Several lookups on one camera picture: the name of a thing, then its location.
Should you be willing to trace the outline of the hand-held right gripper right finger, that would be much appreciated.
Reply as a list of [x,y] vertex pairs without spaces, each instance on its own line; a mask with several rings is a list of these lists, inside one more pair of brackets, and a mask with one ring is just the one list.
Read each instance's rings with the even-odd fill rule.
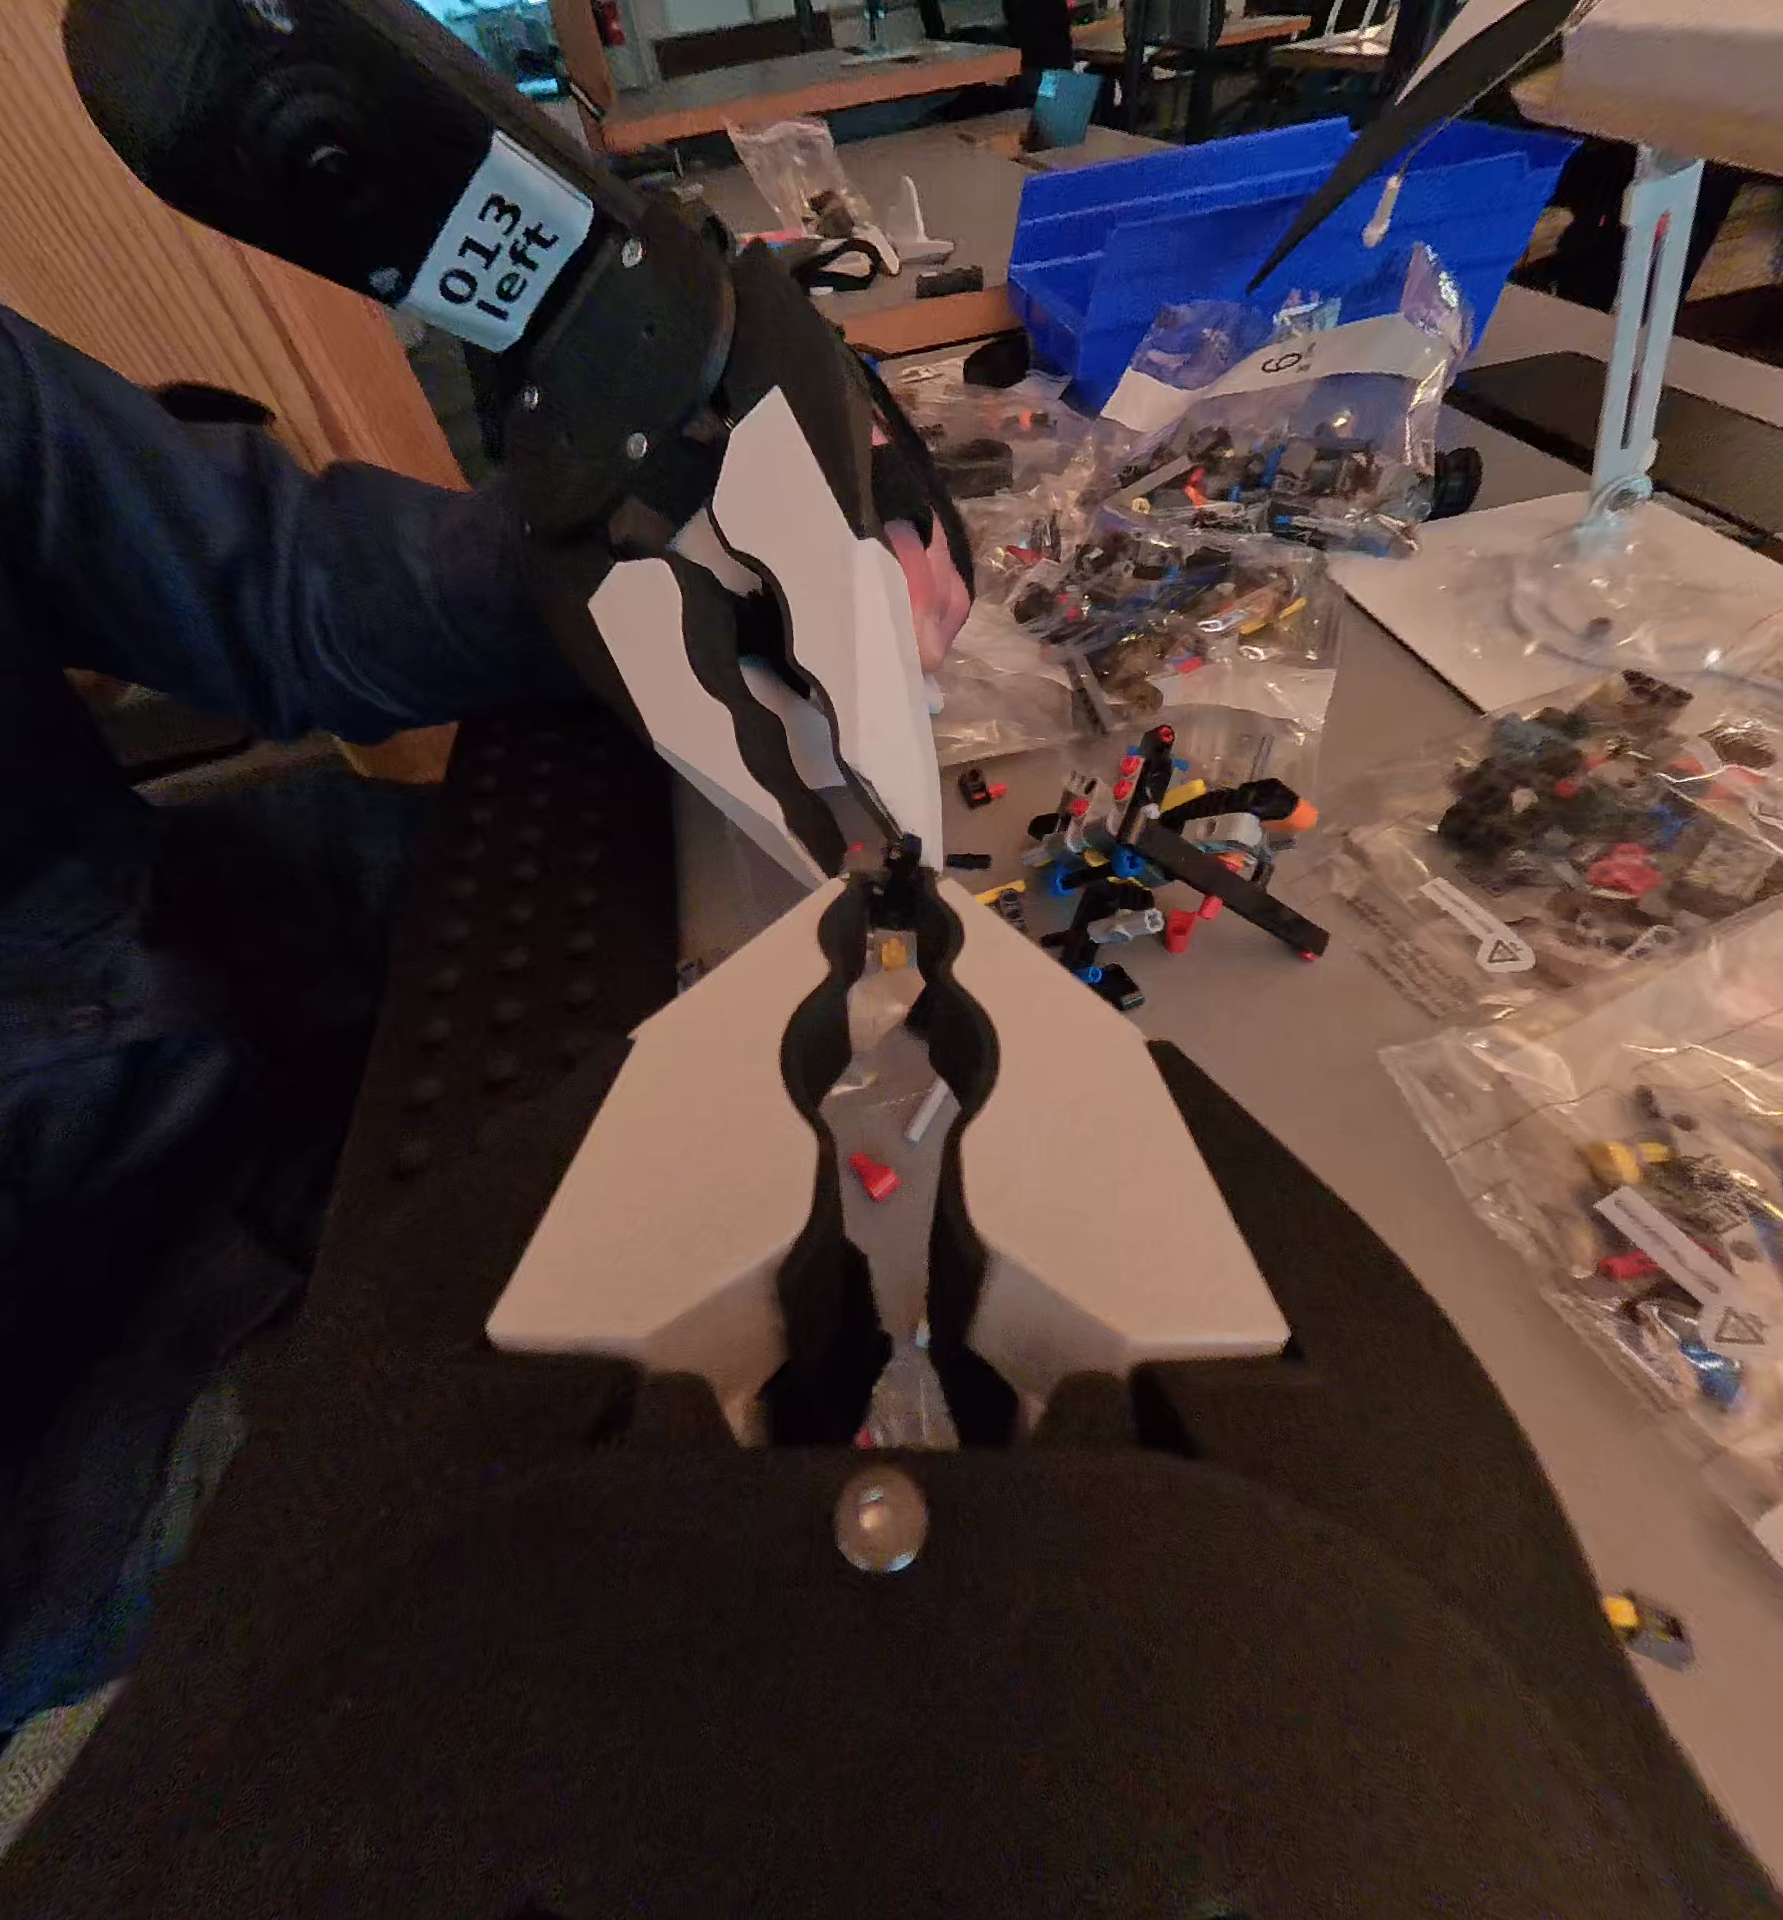
[[923,1355],[956,1442],[1016,1442],[1071,1376],[1285,1355],[1290,1325],[1145,1037],[948,875],[923,875],[914,952],[951,1095]]

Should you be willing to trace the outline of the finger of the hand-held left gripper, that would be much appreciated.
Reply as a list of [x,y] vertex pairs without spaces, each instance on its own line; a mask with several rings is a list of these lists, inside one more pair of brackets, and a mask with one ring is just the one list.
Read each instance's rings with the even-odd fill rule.
[[852,803],[887,839],[948,852],[943,765],[909,608],[887,536],[861,533],[834,499],[784,385],[768,385],[727,436],[711,505],[675,533],[675,559],[734,595],[781,639],[749,653],[741,686],[781,720],[784,772],[827,803]]
[[741,673],[734,595],[694,559],[627,559],[593,595],[593,625],[658,758],[784,875],[834,878],[845,834]]

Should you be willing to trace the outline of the grey lego block yellow pin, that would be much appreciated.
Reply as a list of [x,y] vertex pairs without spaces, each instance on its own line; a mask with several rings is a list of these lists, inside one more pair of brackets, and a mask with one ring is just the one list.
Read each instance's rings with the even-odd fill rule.
[[845,875],[822,917],[822,952],[844,986],[922,965],[922,908],[928,901],[923,839],[897,834],[867,875]]

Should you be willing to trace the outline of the black orange lego assembly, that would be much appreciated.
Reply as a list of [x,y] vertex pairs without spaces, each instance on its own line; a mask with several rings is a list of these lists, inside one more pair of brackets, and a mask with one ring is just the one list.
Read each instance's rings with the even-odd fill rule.
[[1314,833],[1314,803],[1252,773],[1206,787],[1186,773],[1181,729],[1150,725],[1112,773],[1071,773],[1060,808],[1022,825],[1022,875],[1071,901],[1071,927],[1043,944],[1112,1014],[1145,996],[1123,944],[1192,952],[1212,917],[1234,917],[1320,965],[1328,931],[1273,896],[1279,852]]

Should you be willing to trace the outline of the full clear lego parts bag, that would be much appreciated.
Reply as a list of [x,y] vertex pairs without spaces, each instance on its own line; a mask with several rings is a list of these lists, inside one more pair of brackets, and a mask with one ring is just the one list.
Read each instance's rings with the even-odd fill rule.
[[1244,522],[1326,555],[1411,555],[1474,316],[1434,252],[1399,295],[1165,305],[1098,413],[1101,509]]

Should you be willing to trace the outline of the large clear lego parts bag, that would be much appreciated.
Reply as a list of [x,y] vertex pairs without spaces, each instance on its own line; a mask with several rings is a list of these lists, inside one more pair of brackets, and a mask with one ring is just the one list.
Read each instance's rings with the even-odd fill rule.
[[1461,1202],[1716,1469],[1783,1508],[1783,901],[1682,957],[1387,1052]]

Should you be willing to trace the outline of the yellow grey lego piece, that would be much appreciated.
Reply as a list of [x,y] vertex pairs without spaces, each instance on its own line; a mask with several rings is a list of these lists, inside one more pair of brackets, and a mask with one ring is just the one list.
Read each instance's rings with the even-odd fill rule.
[[1603,1592],[1603,1616],[1609,1625],[1609,1638],[1636,1656],[1636,1661],[1656,1661],[1670,1673],[1692,1667],[1692,1638],[1682,1625],[1676,1609],[1667,1609],[1662,1598],[1642,1592]]

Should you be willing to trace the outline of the person's left hand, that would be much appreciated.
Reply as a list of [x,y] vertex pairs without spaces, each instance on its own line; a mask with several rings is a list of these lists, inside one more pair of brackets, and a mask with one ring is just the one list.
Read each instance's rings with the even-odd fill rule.
[[977,589],[951,559],[943,514],[928,514],[928,533],[887,522],[878,536],[905,568],[922,669],[938,673],[977,608]]

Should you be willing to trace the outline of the small clear packet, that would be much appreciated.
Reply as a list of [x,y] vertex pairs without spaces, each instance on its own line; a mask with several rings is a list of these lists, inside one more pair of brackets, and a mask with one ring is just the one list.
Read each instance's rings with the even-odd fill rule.
[[887,1355],[861,1451],[956,1451],[948,1389],[928,1368],[928,1325],[922,1315]]

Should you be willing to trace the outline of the white plastic stand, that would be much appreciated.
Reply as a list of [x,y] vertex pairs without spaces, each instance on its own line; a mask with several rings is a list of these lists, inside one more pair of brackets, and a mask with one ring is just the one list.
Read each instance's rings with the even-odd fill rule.
[[951,238],[923,226],[914,180],[897,180],[876,207],[852,207],[852,234],[878,255],[878,277],[938,270],[951,260]]

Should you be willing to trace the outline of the wooden background desk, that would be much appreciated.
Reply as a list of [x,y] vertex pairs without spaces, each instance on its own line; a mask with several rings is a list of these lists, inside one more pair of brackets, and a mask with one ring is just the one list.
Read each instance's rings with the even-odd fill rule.
[[922,41],[887,54],[801,48],[781,63],[734,63],[652,91],[627,91],[600,129],[600,150],[652,150],[675,139],[775,129],[792,119],[863,113],[887,102],[923,102],[951,91],[999,91],[1022,73],[1016,47]]

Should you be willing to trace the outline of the blue plastic bin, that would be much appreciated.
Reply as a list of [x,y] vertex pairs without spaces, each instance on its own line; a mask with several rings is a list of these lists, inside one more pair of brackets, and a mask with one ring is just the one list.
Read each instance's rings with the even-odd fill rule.
[[[1351,139],[1351,121],[1328,119],[1030,180],[1007,252],[1030,367],[1101,408],[1165,305],[1252,301],[1255,267]],[[1424,245],[1482,340],[1570,150],[1577,139],[1546,129],[1445,121],[1405,167],[1380,252],[1360,245],[1380,182],[1360,182],[1255,301],[1341,301],[1346,322],[1360,280],[1399,295]]]

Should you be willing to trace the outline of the clear bag black orange parts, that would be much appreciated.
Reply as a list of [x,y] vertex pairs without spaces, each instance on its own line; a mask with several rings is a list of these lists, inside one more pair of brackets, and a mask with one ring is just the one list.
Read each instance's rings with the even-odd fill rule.
[[1670,965],[1783,901],[1783,686],[1615,669],[1326,808],[1320,917],[1440,1022]]

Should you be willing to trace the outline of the clear bag over white base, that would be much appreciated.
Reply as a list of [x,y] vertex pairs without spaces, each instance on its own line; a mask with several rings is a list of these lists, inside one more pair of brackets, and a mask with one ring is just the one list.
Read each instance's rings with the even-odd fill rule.
[[[1650,568],[1667,568],[1676,580],[1721,595],[1728,621],[1741,625],[1728,653],[1703,669],[1670,669],[1670,673],[1642,669],[1642,673],[1662,673],[1662,681],[1721,673],[1721,681],[1783,692],[1783,563],[1764,563],[1745,542],[1728,542],[1728,536],[1716,536],[1702,522],[1682,522],[1670,509],[1637,505],[1615,542],[1586,542],[1577,524],[1563,524],[1563,533],[1539,536],[1524,559],[1636,559],[1636,563],[1650,563]],[[1524,559],[1513,559],[1501,578],[1501,631],[1513,631],[1505,580]]]

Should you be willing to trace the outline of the white shelf bracket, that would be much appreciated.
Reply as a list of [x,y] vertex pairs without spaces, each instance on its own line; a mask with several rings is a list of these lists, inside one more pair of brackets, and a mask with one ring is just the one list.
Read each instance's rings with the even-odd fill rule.
[[1702,180],[1703,161],[1692,158],[1636,150],[1609,355],[1603,378],[1593,491],[1577,522],[1586,542],[1615,542],[1630,514],[1650,499],[1656,413],[1691,277]]

